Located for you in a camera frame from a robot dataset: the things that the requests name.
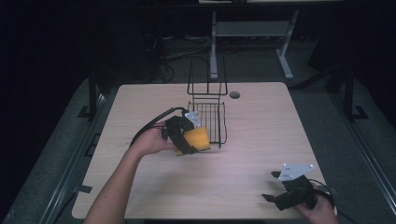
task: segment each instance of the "wire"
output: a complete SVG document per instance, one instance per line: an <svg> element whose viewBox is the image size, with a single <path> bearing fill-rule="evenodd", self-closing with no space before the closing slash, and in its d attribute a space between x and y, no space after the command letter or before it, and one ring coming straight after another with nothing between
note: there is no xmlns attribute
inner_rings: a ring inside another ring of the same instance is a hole
<svg viewBox="0 0 396 224"><path fill-rule="evenodd" d="M177 54L161 57L161 59L163 59L163 60L164 59L167 59L167 60L175 59L175 58L183 57L183 56L190 55L190 54L193 54L193 53L197 53L197 52L199 52L201 50L207 49L207 47L210 46L211 39L208 38L208 37L206 37L204 39L207 39L207 41L203 45L194 47L193 49L189 49L189 50L183 51L181 53L177 53Z"/></svg>
<svg viewBox="0 0 396 224"><path fill-rule="evenodd" d="M173 69L173 67L171 67L168 64L165 65L165 69L171 70L171 76L169 78L166 78L165 73L162 72L161 70L158 70L158 78L161 80L162 83L173 82L172 79L175 76L175 70Z"/></svg>
<svg viewBox="0 0 396 224"><path fill-rule="evenodd" d="M198 56L182 56L182 57L179 57L179 58L177 58L177 59L173 59L173 60L170 60L170 62L172 62L172 61L174 61L174 60L178 60L178 59L198 59L198 60L201 60L202 62L204 62L204 63L206 63L206 64L209 64L208 62L207 62L207 60L205 60L205 59L203 59L203 58L201 58L201 57L198 57Z"/></svg>
<svg viewBox="0 0 396 224"><path fill-rule="evenodd" d="M189 36L186 35L186 37L184 37L185 40L190 41L190 42L201 42L201 41L205 41L210 39L210 37L207 36Z"/></svg>
<svg viewBox="0 0 396 224"><path fill-rule="evenodd" d="M156 122L160 121L160 119L165 118L166 116L170 115L171 113L173 113L173 112L175 112L177 110L181 110L182 113L187 113L188 112L188 110L185 109L184 107L172 107L172 108L166 110L165 112L161 113L161 115L157 116L155 119L153 119L152 121L147 123L142 129L140 129L139 132L137 132L137 134L134 136L134 139L132 139L131 145L136 141L136 139L140 135L142 135L142 133L144 133L145 131L150 129L153 124L155 124Z"/></svg>
<svg viewBox="0 0 396 224"><path fill-rule="evenodd" d="M325 188L327 191L329 191L329 194L332 196L332 192L330 191L330 189L326 185L324 185L323 183L321 183L321 182L319 182L317 180L314 180L314 179L308 179L308 180L320 184L323 188Z"/></svg>
<svg viewBox="0 0 396 224"><path fill-rule="evenodd" d="M217 41L217 51L221 54L235 54L240 51L245 51L248 48L248 44L246 41Z"/></svg>

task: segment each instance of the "table hole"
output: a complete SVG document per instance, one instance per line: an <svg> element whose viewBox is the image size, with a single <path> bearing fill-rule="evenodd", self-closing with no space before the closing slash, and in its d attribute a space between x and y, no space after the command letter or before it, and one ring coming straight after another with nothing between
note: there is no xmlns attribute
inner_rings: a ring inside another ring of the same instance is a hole
<svg viewBox="0 0 396 224"><path fill-rule="evenodd" d="M241 94L237 91L232 91L230 92L230 97L233 99L238 99L239 97L241 97Z"/></svg>

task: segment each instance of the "wrist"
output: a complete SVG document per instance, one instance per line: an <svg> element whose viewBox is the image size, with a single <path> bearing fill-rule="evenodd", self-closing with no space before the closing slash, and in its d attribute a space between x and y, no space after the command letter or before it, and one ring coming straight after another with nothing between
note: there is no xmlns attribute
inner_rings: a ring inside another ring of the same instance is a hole
<svg viewBox="0 0 396 224"><path fill-rule="evenodd" d="M131 146L126 150L124 157L127 157L129 160L140 161L145 156L144 153L141 153L138 148L134 148Z"/></svg>

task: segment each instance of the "table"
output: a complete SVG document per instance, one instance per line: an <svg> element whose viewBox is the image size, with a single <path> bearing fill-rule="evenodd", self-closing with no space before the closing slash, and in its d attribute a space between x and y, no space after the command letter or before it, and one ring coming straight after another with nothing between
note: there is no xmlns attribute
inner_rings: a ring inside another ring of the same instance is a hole
<svg viewBox="0 0 396 224"><path fill-rule="evenodd" d="M195 84L200 88L206 84ZM287 87L283 83L228 83L240 98L221 96L227 142L176 157L163 151L145 157L137 170L126 218L279 219L301 217L279 211L262 194L284 192L271 176L284 163L313 164L308 178L324 182ZM187 84L121 86L106 121L73 217L84 218L134 134L170 107L187 107Z"/></svg>

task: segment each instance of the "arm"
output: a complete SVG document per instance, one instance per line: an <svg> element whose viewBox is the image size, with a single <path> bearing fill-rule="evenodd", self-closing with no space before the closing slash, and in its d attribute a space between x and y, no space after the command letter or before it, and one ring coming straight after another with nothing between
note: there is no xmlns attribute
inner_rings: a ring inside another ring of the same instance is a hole
<svg viewBox="0 0 396 224"><path fill-rule="evenodd" d="M123 155L113 175L107 180L84 223L122 223L137 166L148 154L161 150L175 150L172 143L163 140L161 128L145 131Z"/></svg>
<svg viewBox="0 0 396 224"><path fill-rule="evenodd" d="M323 196L317 195L317 204L311 210L305 204L298 204L294 208L312 224L338 224L332 205Z"/></svg>

